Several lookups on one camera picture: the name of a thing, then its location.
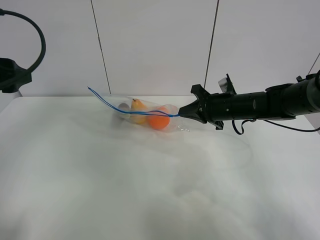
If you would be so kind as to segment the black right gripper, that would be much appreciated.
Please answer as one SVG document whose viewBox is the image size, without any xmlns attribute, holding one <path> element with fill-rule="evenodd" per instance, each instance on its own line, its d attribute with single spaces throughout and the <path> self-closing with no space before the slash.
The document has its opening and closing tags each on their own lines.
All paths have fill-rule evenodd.
<svg viewBox="0 0 320 240">
<path fill-rule="evenodd" d="M 194 94 L 197 100 L 190 104 L 180 107 L 179 116 L 182 118 L 194 120 L 202 124 L 210 123 L 215 126 L 216 130 L 224 129 L 224 122 L 221 116 L 218 116 L 218 108 L 222 109 L 225 97 L 230 94 L 213 93 L 210 94 L 200 84 L 191 87 L 191 93 Z"/>
</svg>

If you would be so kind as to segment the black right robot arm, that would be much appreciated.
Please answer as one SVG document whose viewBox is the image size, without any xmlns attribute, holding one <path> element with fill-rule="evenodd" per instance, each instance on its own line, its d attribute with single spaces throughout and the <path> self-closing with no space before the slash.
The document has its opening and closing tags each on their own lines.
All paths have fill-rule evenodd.
<svg viewBox="0 0 320 240">
<path fill-rule="evenodd" d="M 320 74 L 298 76 L 296 83 L 286 83 L 265 91 L 237 94 L 229 76 L 218 83 L 221 93 L 209 93 L 200 84 L 193 85 L 191 93 L 196 100 L 179 109 L 182 118 L 210 123 L 216 130 L 224 128 L 224 121 L 243 123 L 263 120 L 293 120 L 297 116 L 319 113 Z"/>
</svg>

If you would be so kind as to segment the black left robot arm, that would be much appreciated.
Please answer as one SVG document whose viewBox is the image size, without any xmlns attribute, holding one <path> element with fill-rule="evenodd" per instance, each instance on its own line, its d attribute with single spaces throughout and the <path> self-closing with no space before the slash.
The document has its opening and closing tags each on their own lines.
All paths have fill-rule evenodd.
<svg viewBox="0 0 320 240">
<path fill-rule="evenodd" d="M 19 91 L 23 85 L 32 82 L 32 74 L 21 76 L 26 70 L 17 65 L 9 58 L 0 59 L 0 91 L 5 94 L 12 94 Z"/>
</svg>

